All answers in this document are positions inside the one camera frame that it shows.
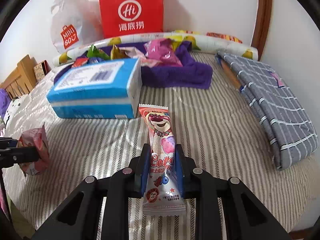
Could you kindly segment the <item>pink panda snack bag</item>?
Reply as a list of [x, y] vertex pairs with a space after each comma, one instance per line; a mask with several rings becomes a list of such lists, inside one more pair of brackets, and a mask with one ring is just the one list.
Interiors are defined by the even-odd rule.
[[40, 175], [48, 168], [50, 164], [49, 144], [44, 125], [24, 131], [18, 140], [17, 147], [33, 147], [34, 152], [37, 154], [37, 160], [31, 160], [31, 152], [29, 152], [28, 159], [19, 164], [25, 176]]

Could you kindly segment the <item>pink bear candy bar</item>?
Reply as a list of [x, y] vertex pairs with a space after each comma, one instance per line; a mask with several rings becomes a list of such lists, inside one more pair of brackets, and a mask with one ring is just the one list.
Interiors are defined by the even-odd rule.
[[139, 104], [138, 110], [149, 129], [150, 168], [143, 200], [146, 216], [178, 216], [186, 211], [178, 189], [175, 146], [168, 107]]

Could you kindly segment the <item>red snack packet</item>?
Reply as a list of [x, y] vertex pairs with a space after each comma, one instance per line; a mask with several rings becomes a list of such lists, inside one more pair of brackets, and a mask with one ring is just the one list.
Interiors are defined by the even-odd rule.
[[88, 64], [89, 58], [87, 57], [79, 57], [76, 61], [72, 64], [72, 68], [81, 67]]

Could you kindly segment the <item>small blue snack packet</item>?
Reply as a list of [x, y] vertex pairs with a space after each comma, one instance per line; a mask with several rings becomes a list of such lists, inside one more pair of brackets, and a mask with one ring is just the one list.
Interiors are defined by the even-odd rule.
[[100, 58], [100, 57], [90, 57], [88, 59], [88, 64], [97, 64], [97, 63], [100, 63], [100, 62], [103, 62], [105, 61], [103, 58]]

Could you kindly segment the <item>green triangular snack packet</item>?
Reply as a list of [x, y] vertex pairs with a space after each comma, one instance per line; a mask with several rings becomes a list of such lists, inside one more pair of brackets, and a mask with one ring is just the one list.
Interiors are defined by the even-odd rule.
[[103, 60], [110, 60], [111, 59], [111, 57], [109, 55], [107, 55], [102, 49], [99, 49], [94, 45], [90, 46], [89, 50], [87, 51], [86, 56], [88, 58], [98, 57]]

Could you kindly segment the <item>yellow cracker snack packet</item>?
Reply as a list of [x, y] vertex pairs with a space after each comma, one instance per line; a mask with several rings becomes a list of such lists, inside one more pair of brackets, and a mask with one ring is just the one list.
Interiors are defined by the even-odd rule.
[[118, 46], [114, 44], [111, 49], [110, 58], [112, 60], [117, 60], [117, 59], [127, 59], [129, 57], [126, 55], [125, 51], [121, 50]]

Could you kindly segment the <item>white pink snow cake packet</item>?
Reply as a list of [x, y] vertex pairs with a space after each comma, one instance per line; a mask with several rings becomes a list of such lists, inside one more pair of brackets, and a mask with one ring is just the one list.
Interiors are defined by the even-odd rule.
[[130, 58], [146, 60], [144, 53], [142, 53], [136, 47], [120, 47], [119, 49]]

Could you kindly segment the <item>light pink snack packet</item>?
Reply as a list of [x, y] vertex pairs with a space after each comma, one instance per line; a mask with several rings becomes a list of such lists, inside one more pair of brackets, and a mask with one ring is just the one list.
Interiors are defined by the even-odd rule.
[[160, 66], [161, 65], [161, 61], [159, 60], [156, 60], [156, 59], [148, 59], [146, 57], [141, 57], [140, 58], [140, 62], [141, 62], [141, 66], [144, 66], [144, 67], [149, 67], [149, 68], [152, 68], [152, 67], [155, 67], [155, 66]]

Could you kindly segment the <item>pink yellow snack bag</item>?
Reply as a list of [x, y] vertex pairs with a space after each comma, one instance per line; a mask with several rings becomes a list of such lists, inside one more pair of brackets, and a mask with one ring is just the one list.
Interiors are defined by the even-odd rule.
[[157, 60], [164, 66], [182, 67], [182, 63], [175, 55], [172, 40], [169, 38], [159, 38], [144, 43], [145, 56], [148, 59]]

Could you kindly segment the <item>white spotted pillow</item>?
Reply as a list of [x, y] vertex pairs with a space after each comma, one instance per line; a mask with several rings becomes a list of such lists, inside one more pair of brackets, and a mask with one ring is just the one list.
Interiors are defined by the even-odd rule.
[[5, 124], [5, 128], [7, 129], [15, 115], [15, 113], [17, 112], [18, 108], [20, 107], [20, 105], [22, 104], [22, 102], [25, 100], [26, 95], [23, 95], [19, 98], [15, 98], [13, 99], [10, 103], [9, 106], [5, 112], [5, 115], [3, 117], [3, 121]]

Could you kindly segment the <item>wooden headboard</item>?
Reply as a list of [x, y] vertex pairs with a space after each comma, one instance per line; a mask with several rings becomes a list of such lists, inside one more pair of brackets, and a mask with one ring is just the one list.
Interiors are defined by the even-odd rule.
[[9, 98], [14, 99], [33, 90], [37, 83], [33, 70], [35, 66], [35, 59], [28, 54], [17, 63], [17, 67], [1, 83], [1, 88], [7, 92]]

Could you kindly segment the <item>patterned book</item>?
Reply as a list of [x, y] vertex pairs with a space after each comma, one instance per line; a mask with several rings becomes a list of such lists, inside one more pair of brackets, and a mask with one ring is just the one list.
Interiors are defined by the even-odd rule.
[[34, 66], [33, 71], [36, 81], [40, 82], [51, 71], [51, 67], [49, 66], [48, 62], [44, 60]]

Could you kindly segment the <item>striped quilted mattress cover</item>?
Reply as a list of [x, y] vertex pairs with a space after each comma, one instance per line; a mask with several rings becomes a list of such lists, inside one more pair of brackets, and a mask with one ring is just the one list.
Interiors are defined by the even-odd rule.
[[[213, 68], [209, 89], [143, 87], [141, 103], [167, 106], [176, 142], [184, 154], [214, 177], [238, 177], [284, 229], [291, 231], [319, 194], [315, 157], [277, 170], [262, 126], [215, 57], [204, 53], [193, 53], [193, 57]], [[59, 118], [47, 94], [60, 71], [54, 68], [28, 94], [5, 132], [8, 137], [19, 138], [32, 128], [46, 130], [50, 165], [41, 175], [26, 176], [17, 165], [3, 171], [8, 196], [35, 228], [87, 176], [112, 176], [140, 155], [149, 140], [141, 118]]]

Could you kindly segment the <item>grey checked folded cloth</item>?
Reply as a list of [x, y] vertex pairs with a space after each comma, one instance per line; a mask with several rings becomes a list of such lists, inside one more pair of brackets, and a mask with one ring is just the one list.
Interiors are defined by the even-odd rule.
[[270, 65], [222, 51], [217, 57], [240, 82], [239, 92], [265, 130], [278, 170], [317, 150], [318, 134], [306, 110]]

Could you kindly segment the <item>blue tissue pack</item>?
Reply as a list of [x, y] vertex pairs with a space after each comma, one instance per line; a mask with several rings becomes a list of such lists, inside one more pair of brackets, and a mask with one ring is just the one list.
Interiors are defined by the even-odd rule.
[[119, 59], [71, 68], [47, 100], [63, 119], [133, 119], [142, 88], [140, 59]]

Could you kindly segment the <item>white Miniso plastic bag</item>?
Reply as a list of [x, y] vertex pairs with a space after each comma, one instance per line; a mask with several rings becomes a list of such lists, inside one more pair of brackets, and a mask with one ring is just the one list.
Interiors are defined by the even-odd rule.
[[89, 0], [55, 0], [50, 8], [50, 36], [57, 51], [103, 39], [99, 6]]

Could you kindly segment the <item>purple towel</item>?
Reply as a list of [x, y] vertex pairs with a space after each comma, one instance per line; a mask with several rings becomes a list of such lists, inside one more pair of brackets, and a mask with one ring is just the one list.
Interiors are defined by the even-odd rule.
[[[142, 83], [144, 86], [165, 88], [165, 87], [191, 87], [207, 89], [210, 87], [212, 80], [213, 69], [211, 66], [195, 61], [189, 51], [192, 50], [192, 44], [189, 41], [182, 41], [177, 46], [172, 45], [175, 51], [175, 55], [182, 63], [182, 67], [173, 66], [155, 66], [152, 68], [141, 68]], [[113, 46], [104, 47], [102, 50], [110, 56]], [[136, 47], [144, 55], [146, 54], [144, 43], [129, 43], [127, 45], [118, 45], [118, 47]], [[87, 51], [79, 57], [87, 57]], [[64, 68], [62, 71], [65, 73], [71, 69], [72, 66]]]

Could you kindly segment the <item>red chips bag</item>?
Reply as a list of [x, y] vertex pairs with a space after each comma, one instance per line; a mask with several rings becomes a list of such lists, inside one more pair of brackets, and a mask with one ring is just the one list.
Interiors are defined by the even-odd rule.
[[232, 35], [220, 34], [220, 33], [214, 33], [214, 32], [207, 32], [206, 35], [210, 37], [216, 37], [216, 38], [221, 38], [228, 41], [242, 43], [242, 40]]

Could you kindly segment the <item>duck print wallpaper roll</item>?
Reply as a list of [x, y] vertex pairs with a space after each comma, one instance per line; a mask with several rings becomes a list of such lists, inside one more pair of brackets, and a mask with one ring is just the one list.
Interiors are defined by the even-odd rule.
[[259, 57], [257, 48], [247, 46], [243, 43], [206, 35], [167, 32], [123, 35], [107, 38], [87, 45], [81, 45], [54, 57], [52, 59], [52, 64], [53, 66], [58, 67], [66, 63], [73, 62], [77, 57], [88, 51], [91, 46], [95, 46], [96, 48], [103, 48], [114, 44], [125, 46], [129, 43], [149, 42], [158, 38], [170, 38], [178, 43], [182, 41], [189, 41], [193, 45], [193, 50], [201, 53], [215, 54], [218, 51], [224, 51], [226, 53], [231, 53], [253, 60], [257, 60]]

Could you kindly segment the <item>red Haidilao paper bag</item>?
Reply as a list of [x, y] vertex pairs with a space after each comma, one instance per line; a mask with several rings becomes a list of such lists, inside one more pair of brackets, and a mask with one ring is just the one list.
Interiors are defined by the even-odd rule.
[[99, 0], [104, 38], [161, 33], [164, 0]]

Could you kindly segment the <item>yellow chips bag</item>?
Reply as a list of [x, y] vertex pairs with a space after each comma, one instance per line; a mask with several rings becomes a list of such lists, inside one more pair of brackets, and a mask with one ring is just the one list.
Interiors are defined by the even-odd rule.
[[175, 30], [175, 33], [183, 33], [183, 34], [193, 34], [193, 35], [201, 35], [201, 33], [197, 31], [188, 31], [188, 30]]

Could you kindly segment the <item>brown wooden door frame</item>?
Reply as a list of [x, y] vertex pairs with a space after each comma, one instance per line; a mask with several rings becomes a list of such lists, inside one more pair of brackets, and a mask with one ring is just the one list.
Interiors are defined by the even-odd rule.
[[251, 46], [258, 50], [258, 60], [261, 59], [268, 35], [272, 12], [272, 0], [258, 0], [257, 15]]

